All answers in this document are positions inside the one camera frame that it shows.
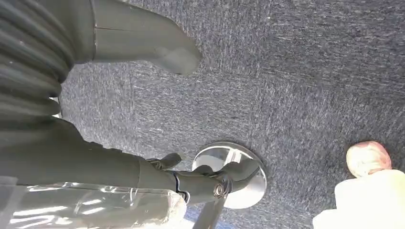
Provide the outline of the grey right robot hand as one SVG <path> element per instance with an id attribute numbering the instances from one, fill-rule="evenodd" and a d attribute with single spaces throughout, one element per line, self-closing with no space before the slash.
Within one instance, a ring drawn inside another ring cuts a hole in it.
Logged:
<path id="1" fill-rule="evenodd" d="M 175 22 L 119 0 L 3 0 L 0 3 L 0 173 L 22 185 L 64 182 L 168 189 L 187 203 L 211 202 L 244 188 L 252 159 L 218 172 L 171 171 L 177 154 L 146 160 L 85 141 L 56 118 L 55 101 L 71 69 L 87 62 L 148 61 L 189 75 L 202 59 Z"/>

